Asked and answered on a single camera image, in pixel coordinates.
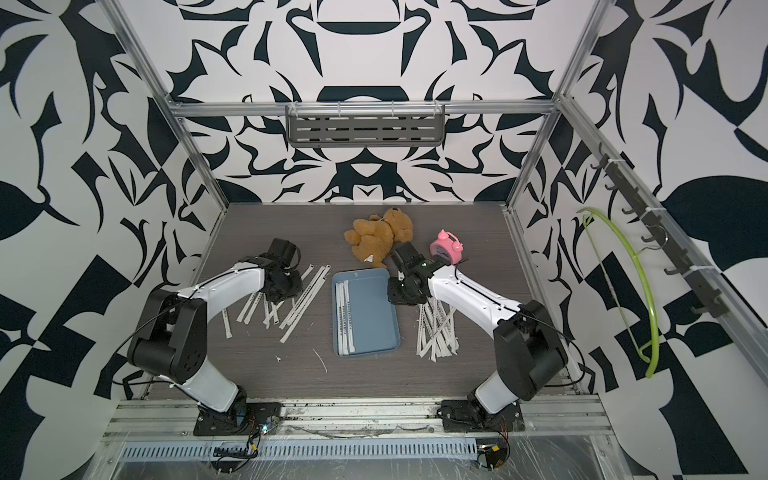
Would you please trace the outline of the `pile straw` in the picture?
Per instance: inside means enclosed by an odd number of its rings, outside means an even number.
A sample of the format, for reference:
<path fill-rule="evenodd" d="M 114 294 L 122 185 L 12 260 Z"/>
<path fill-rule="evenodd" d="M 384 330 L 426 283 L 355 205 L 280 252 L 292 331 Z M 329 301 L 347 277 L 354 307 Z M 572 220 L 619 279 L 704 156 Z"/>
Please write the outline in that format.
<path fill-rule="evenodd" d="M 458 354 L 455 312 L 454 307 L 435 299 L 419 306 L 416 354 L 420 358 L 436 362 Z"/>
<path fill-rule="evenodd" d="M 281 344 L 286 343 L 290 338 L 300 319 L 324 285 L 330 270 L 330 265 L 324 265 L 318 269 L 309 286 L 300 295 L 296 305 L 289 311 L 287 318 L 281 323 L 280 329 L 283 330 L 283 335 L 279 340 Z"/>

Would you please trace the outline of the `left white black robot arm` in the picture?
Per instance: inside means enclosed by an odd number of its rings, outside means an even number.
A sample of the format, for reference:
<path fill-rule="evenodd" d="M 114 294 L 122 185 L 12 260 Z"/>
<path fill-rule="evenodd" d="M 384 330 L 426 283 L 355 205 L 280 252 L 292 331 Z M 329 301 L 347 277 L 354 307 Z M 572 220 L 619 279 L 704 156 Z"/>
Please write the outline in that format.
<path fill-rule="evenodd" d="M 303 286 L 300 261 L 297 245 L 275 238 L 266 252 L 244 257 L 194 286 L 155 291 L 128 342 L 128 363 L 171 382 L 203 412 L 242 421 L 247 412 L 244 390 L 208 358 L 208 324 L 254 293 L 272 303 L 296 296 Z"/>

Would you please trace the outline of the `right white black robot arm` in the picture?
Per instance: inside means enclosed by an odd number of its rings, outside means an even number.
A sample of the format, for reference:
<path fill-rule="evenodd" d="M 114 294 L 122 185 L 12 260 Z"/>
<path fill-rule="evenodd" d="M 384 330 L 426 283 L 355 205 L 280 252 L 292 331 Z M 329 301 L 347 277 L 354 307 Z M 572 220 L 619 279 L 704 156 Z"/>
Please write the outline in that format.
<path fill-rule="evenodd" d="M 497 414 L 533 399 L 568 363 L 561 332 L 546 307 L 506 298 L 472 280 L 456 265 L 422 255 L 404 243 L 392 253 L 401 279 L 389 279 L 388 299 L 395 305 L 446 303 L 481 327 L 493 340 L 495 371 L 469 395 L 477 417 Z"/>

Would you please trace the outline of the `blue plastic storage tray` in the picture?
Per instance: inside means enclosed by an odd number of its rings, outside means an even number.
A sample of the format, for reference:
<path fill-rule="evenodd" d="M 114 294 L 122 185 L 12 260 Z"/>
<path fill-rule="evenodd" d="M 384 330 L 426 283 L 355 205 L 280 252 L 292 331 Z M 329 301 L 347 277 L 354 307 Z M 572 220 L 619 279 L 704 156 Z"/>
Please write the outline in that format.
<path fill-rule="evenodd" d="M 395 305 L 387 296 L 390 274 L 386 269 L 365 269 L 336 273 L 332 277 L 332 334 L 334 352 L 342 358 L 378 355 L 395 351 L 401 337 Z M 351 325 L 355 353 L 338 354 L 335 284 L 349 281 Z"/>

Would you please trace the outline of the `pink alarm clock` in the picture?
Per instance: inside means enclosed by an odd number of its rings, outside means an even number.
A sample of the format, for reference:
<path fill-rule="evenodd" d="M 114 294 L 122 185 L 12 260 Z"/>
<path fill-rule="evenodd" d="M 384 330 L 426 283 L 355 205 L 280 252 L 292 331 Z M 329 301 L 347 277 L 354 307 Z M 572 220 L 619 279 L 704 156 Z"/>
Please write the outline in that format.
<path fill-rule="evenodd" d="M 457 265 L 463 259 L 464 245 L 451 232 L 441 230 L 429 250 L 431 256 L 440 257 L 449 265 Z"/>

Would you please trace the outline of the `brown teddy bear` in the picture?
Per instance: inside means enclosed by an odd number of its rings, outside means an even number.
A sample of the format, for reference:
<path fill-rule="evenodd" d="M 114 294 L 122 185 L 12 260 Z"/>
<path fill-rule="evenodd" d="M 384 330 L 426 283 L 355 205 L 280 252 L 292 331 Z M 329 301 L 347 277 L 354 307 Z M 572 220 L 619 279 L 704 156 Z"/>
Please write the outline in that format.
<path fill-rule="evenodd" d="M 396 243 L 411 242 L 414 224 L 401 209 L 392 207 L 382 216 L 356 219 L 344 233 L 354 257 L 368 267 L 384 268 L 384 260 Z"/>

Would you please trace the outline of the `lone wrapped straw far left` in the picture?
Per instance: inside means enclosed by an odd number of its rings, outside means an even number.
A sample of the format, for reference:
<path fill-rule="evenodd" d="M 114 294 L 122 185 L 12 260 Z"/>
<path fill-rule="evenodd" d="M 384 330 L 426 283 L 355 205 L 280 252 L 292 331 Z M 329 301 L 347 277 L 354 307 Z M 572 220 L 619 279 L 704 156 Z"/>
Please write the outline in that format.
<path fill-rule="evenodd" d="M 227 308 L 224 308 L 221 311 L 221 316 L 222 316 L 222 321 L 223 321 L 223 326 L 224 326 L 224 331 L 225 331 L 225 338 L 226 339 L 231 339 L 231 338 L 233 338 L 233 334 L 232 334 L 232 329 L 231 329 L 230 316 L 229 316 Z"/>

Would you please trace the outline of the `green plastic clothes hanger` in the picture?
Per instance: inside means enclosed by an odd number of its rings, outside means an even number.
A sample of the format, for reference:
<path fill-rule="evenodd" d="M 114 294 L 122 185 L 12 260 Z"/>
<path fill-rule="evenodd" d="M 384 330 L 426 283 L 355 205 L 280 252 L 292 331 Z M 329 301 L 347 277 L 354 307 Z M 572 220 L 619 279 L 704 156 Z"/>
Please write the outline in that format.
<path fill-rule="evenodd" d="M 655 296 L 644 265 L 640 260 L 640 254 L 633 247 L 622 229 L 609 219 L 607 214 L 603 211 L 594 207 L 582 207 L 577 211 L 577 214 L 580 217 L 584 233 L 587 235 L 589 245 L 598 261 L 598 267 L 606 282 L 609 294 L 614 305 L 620 311 L 620 318 L 625 325 L 631 346 L 634 349 L 636 357 L 645 364 L 643 376 L 647 379 L 651 379 L 655 376 L 661 360 L 661 332 L 659 328 L 659 315 Z M 625 304 L 621 300 L 619 289 L 608 271 L 605 256 L 600 253 L 596 235 L 592 230 L 592 226 L 596 224 L 601 224 L 613 235 L 616 242 L 624 250 L 630 268 L 634 272 L 635 281 L 633 288 L 635 290 L 635 296 L 637 297 L 637 303 L 645 311 L 646 334 L 643 341 L 635 335 L 630 326 L 629 317 L 625 312 Z"/>

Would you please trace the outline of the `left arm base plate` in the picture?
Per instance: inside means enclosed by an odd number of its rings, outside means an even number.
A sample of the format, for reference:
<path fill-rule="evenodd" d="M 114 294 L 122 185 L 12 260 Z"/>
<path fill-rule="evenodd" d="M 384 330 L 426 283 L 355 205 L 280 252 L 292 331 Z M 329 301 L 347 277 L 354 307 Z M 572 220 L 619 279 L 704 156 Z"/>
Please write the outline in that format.
<path fill-rule="evenodd" d="M 199 407 L 193 435 L 196 437 L 249 435 L 266 429 L 278 422 L 282 404 L 279 402 L 246 401 L 235 404 L 228 412 L 216 412 Z"/>

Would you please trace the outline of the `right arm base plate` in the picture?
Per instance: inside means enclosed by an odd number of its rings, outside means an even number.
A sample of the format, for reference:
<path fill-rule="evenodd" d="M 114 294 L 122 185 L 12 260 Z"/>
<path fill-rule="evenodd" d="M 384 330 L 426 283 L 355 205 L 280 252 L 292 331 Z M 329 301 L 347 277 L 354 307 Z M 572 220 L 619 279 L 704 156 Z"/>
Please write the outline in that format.
<path fill-rule="evenodd" d="M 436 410 L 442 421 L 443 430 L 453 433 L 501 432 L 517 433 L 526 430 L 523 414 L 518 402 L 507 405 L 501 411 L 486 412 L 474 399 L 443 400 Z"/>

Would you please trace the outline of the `grey metal wall shelf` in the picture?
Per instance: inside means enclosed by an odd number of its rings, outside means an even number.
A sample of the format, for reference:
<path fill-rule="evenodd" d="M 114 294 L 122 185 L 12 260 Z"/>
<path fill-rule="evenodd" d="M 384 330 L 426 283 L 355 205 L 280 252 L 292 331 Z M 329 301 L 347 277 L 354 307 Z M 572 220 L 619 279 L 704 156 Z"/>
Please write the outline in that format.
<path fill-rule="evenodd" d="M 446 137 L 445 109 L 435 102 L 293 103 L 285 120 L 296 148 L 434 147 Z"/>

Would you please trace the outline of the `grey wall hook rail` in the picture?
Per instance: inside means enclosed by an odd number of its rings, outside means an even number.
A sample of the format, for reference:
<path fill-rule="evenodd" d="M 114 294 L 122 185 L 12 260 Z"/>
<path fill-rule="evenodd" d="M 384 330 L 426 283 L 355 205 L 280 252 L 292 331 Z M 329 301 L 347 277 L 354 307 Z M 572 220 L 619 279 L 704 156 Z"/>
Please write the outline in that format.
<path fill-rule="evenodd" d="M 606 189 L 619 192 L 628 203 L 623 213 L 633 216 L 648 232 L 641 238 L 645 244 L 641 251 L 662 251 L 666 255 L 671 267 L 665 268 L 664 273 L 681 277 L 698 299 L 699 306 L 692 307 L 693 313 L 709 314 L 713 318 L 728 314 L 730 310 L 721 300 L 721 290 L 705 277 L 704 267 L 694 263 L 691 251 L 672 233 L 670 220 L 665 220 L 667 210 L 655 200 L 651 201 L 650 194 L 639 181 L 632 179 L 624 159 L 611 158 L 603 151 L 602 143 L 598 144 L 598 152 L 599 160 L 593 169 L 606 173 L 612 182 Z"/>

